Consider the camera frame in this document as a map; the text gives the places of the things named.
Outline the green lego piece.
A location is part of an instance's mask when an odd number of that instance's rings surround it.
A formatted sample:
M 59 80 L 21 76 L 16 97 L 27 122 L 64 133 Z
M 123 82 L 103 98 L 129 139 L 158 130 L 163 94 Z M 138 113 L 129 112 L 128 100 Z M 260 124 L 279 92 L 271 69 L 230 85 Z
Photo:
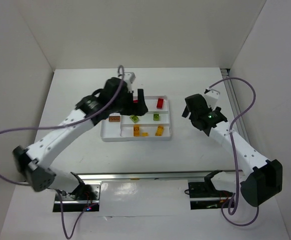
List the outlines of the green lego piece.
M 160 120 L 160 115 L 158 113 L 153 114 L 153 120 L 154 121 L 159 121 Z
M 131 115 L 129 119 L 134 123 L 137 124 L 140 121 L 140 118 L 136 115 Z

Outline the brown lego plate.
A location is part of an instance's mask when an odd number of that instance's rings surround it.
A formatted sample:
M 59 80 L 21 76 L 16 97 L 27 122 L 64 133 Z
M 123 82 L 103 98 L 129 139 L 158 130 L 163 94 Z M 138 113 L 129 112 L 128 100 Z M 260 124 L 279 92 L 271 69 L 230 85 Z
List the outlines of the brown lego plate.
M 119 115 L 109 116 L 108 121 L 110 123 L 119 123 L 121 121 L 121 117 Z

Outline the orange round lego piece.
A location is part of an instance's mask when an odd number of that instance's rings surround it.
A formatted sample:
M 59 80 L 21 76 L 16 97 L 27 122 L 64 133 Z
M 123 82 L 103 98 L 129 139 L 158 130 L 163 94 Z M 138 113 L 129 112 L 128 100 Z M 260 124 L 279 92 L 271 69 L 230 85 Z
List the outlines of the orange round lego piece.
M 133 126 L 133 136 L 134 137 L 140 137 L 141 136 L 141 130 L 140 130 L 140 126 L 135 124 Z

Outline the small yellow lego piece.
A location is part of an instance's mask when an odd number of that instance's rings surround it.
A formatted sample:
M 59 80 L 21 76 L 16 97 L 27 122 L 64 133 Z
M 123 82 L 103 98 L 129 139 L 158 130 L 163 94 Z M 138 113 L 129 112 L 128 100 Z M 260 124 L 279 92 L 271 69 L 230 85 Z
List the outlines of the small yellow lego piece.
M 143 137 L 148 137 L 148 136 L 149 136 L 149 134 L 148 134 L 147 132 L 143 132 L 141 135 L 142 135 Z

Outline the yellow orange lego stack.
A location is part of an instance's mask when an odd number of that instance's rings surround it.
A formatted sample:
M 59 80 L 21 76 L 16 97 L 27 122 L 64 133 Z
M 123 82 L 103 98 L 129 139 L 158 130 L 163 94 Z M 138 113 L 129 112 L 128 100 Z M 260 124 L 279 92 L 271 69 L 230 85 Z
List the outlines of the yellow orange lego stack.
M 159 126 L 157 127 L 156 132 L 155 132 L 155 136 L 157 136 L 157 137 L 161 137 L 161 136 L 163 135 L 163 133 L 164 133 L 164 126 L 159 125 Z

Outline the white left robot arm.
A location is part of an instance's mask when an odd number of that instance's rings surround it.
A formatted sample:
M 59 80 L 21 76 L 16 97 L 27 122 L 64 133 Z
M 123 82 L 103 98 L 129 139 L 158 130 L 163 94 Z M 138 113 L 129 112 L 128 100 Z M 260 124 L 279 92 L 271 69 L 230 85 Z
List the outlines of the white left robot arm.
M 51 165 L 74 140 L 111 114 L 143 116 L 148 112 L 143 89 L 138 89 L 134 102 L 134 80 L 132 72 L 108 79 L 103 88 L 83 97 L 57 129 L 26 148 L 18 146 L 13 150 L 17 170 L 35 192 L 52 189 L 75 199 L 91 193 L 91 187 L 76 173 L 59 171 Z

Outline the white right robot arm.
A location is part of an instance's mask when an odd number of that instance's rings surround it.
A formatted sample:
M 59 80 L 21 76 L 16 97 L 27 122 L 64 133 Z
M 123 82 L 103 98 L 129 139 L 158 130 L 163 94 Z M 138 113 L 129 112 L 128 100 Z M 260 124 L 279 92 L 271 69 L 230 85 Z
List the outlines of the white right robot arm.
M 258 207 L 282 191 L 283 166 L 277 160 L 269 160 L 256 151 L 234 129 L 222 114 L 221 108 L 212 108 L 201 94 L 185 98 L 182 117 L 189 118 L 192 125 L 219 143 L 232 154 L 239 173 L 215 170 L 204 178 L 206 188 L 230 193 L 240 192 L 252 207 Z

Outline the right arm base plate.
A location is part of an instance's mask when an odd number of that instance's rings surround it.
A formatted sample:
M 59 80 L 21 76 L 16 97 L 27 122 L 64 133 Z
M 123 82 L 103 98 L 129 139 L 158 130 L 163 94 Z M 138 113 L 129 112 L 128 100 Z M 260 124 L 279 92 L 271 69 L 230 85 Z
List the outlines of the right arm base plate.
M 228 191 L 211 190 L 204 182 L 189 182 L 184 193 L 189 196 L 191 210 L 220 209 L 233 195 Z

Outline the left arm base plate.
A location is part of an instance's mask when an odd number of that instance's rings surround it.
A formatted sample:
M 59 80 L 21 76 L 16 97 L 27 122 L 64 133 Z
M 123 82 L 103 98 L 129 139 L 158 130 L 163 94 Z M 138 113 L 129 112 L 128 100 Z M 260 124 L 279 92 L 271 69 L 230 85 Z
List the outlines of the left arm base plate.
M 80 196 L 69 193 L 61 194 L 64 213 L 80 213 L 84 208 L 87 212 L 98 212 L 100 210 L 101 181 L 87 181 L 87 189 Z

